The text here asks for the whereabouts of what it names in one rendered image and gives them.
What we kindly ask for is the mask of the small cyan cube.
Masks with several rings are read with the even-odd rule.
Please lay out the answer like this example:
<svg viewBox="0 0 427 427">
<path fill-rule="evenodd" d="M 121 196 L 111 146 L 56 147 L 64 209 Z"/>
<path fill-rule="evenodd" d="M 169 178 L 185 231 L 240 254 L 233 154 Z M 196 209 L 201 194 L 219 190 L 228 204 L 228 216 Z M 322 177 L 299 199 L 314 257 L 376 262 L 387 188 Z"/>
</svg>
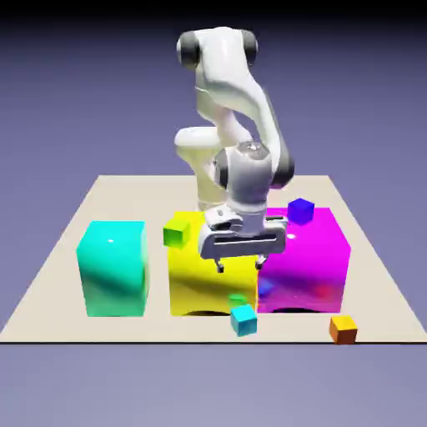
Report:
<svg viewBox="0 0 427 427">
<path fill-rule="evenodd" d="M 255 334 L 258 327 L 258 318 L 250 304 L 234 307 L 230 311 L 232 328 L 239 337 Z"/>
</svg>

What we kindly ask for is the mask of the large yellow box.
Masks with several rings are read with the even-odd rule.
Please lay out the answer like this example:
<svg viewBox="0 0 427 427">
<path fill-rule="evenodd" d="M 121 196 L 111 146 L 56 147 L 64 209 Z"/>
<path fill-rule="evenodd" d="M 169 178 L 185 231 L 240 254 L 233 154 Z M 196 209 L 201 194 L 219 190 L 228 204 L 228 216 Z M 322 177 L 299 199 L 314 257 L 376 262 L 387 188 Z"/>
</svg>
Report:
<svg viewBox="0 0 427 427">
<path fill-rule="evenodd" d="M 198 253 L 202 212 L 177 211 L 172 218 L 190 222 L 190 238 L 181 248 L 168 248 L 168 281 L 170 312 L 190 315 L 201 312 L 229 314 L 231 308 L 258 303 L 258 270 L 254 256 L 225 258 L 219 273 L 211 259 Z"/>
</svg>

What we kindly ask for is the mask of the large cyan box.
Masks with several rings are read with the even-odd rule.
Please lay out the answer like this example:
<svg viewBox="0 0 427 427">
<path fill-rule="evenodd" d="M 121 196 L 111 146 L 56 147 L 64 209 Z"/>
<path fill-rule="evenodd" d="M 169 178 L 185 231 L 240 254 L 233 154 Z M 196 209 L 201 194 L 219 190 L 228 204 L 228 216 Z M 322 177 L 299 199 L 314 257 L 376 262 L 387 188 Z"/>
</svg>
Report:
<svg viewBox="0 0 427 427">
<path fill-rule="evenodd" d="M 89 317 L 141 317 L 149 290 L 144 221 L 94 220 L 77 249 Z"/>
</svg>

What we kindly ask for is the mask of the large magenta box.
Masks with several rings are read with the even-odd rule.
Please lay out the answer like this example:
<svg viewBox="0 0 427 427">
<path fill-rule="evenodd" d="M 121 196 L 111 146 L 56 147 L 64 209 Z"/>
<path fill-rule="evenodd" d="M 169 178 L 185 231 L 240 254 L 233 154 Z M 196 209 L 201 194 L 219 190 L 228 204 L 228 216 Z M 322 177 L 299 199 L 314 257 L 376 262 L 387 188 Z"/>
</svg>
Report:
<svg viewBox="0 0 427 427">
<path fill-rule="evenodd" d="M 304 225 L 289 223 L 285 251 L 270 255 L 259 272 L 258 311 L 338 313 L 350 253 L 330 208 L 315 208 Z"/>
</svg>

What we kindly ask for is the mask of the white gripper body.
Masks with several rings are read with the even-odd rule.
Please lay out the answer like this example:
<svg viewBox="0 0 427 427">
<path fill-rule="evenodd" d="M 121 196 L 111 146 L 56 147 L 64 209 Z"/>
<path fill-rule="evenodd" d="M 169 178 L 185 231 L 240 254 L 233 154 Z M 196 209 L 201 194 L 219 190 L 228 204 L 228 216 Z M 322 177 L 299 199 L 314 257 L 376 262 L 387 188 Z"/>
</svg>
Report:
<svg viewBox="0 0 427 427">
<path fill-rule="evenodd" d="M 207 224 L 200 229 L 198 251 L 202 259 L 217 259 L 281 254 L 285 249 L 287 220 L 266 220 L 264 229 L 253 236 L 242 236 L 230 230 L 212 230 Z"/>
</svg>

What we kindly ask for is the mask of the small orange cube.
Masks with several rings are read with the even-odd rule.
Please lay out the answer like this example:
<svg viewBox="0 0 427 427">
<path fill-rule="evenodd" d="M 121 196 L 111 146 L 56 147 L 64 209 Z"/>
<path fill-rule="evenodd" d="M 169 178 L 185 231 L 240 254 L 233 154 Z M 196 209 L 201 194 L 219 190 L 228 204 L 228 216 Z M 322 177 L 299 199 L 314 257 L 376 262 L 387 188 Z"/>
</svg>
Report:
<svg viewBox="0 0 427 427">
<path fill-rule="evenodd" d="M 354 344 L 357 332 L 357 325 L 349 315 L 331 317 L 329 334 L 335 344 Z"/>
</svg>

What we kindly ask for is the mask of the small blue cube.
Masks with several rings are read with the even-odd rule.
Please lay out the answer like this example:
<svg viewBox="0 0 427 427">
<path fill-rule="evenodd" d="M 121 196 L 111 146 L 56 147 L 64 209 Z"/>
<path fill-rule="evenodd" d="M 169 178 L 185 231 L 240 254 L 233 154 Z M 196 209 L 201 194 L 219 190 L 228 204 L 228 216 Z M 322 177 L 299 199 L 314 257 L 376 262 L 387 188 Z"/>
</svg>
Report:
<svg viewBox="0 0 427 427">
<path fill-rule="evenodd" d="M 291 223 L 297 225 L 307 224 L 314 217 L 314 203 L 303 198 L 297 198 L 289 202 L 287 215 Z"/>
</svg>

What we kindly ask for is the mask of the small green cube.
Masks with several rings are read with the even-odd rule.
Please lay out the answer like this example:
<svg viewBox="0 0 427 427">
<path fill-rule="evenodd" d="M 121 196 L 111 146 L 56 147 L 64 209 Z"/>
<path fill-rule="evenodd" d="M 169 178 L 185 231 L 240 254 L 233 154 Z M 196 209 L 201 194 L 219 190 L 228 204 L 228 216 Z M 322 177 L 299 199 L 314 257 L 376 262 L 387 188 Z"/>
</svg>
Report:
<svg viewBox="0 0 427 427">
<path fill-rule="evenodd" d="M 190 238 L 191 225 L 185 219 L 170 219 L 163 226 L 163 245 L 168 248 L 183 248 Z"/>
</svg>

